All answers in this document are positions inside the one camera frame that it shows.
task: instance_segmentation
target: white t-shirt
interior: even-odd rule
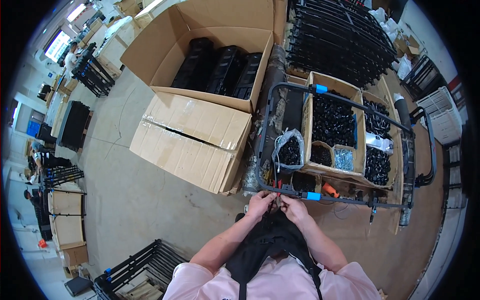
[[[68,73],[70,76],[73,76],[72,70],[77,63],[77,57],[74,53],[68,52],[67,56],[65,57],[65,67],[67,68]]]

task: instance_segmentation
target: wooden pallet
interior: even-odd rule
[[[82,153],[82,151],[84,150],[84,143],[87,137],[88,126],[90,126],[90,121],[92,120],[92,116],[93,116],[93,112],[91,111],[88,114],[87,122],[85,123],[85,127],[84,127],[84,133],[82,134],[82,142],[80,143],[81,146],[80,148],[78,148],[77,153]]]

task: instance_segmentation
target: plastic bag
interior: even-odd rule
[[[405,98],[403,98],[402,94],[400,93],[394,93],[393,99],[395,99],[395,102],[397,102],[398,100],[405,99]]]
[[[408,60],[406,54],[400,59],[400,63],[398,65],[398,72],[396,73],[400,80],[404,80],[405,77],[410,73],[412,70],[412,62]]]
[[[287,170],[287,171],[295,171],[295,170],[299,170],[301,169],[301,167],[303,167],[303,158],[304,158],[304,155],[305,155],[305,146],[304,146],[304,142],[303,142],[303,137],[301,135],[301,133],[296,130],[296,129],[292,129],[290,131],[285,131],[285,133],[281,136],[281,138],[278,140],[278,142],[276,142],[276,146],[275,146],[275,149],[273,150],[273,153],[272,153],[272,161],[275,162],[275,165],[274,165],[274,168],[278,168],[278,158],[277,158],[277,155],[278,155],[278,152],[280,151],[280,148],[285,145],[289,139],[297,139],[298,143],[299,143],[299,149],[300,149],[300,164],[297,165],[297,166],[290,166],[290,165],[285,165],[285,164],[282,164],[280,162],[280,168],[284,169],[284,170]]]
[[[385,22],[385,10],[383,7],[380,7],[376,11],[368,11],[377,21],[378,23]]]

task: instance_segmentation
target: pink t-shirt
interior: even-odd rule
[[[375,300],[380,295],[357,262],[340,269],[337,274],[324,269],[320,291],[324,300]],[[206,268],[191,263],[179,264],[163,297],[164,300],[209,299],[236,300],[240,285],[226,268],[212,275]],[[268,257],[257,275],[247,284],[247,299],[318,299],[312,277],[291,256],[281,260]]]

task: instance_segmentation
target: hand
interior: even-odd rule
[[[280,199],[282,200],[280,202],[280,209],[297,227],[300,227],[310,218],[307,207],[301,200],[292,199],[286,195],[280,195]]]
[[[252,217],[256,222],[262,220],[262,216],[268,210],[269,204],[275,200],[276,192],[260,191],[250,198],[248,211],[245,216]]]

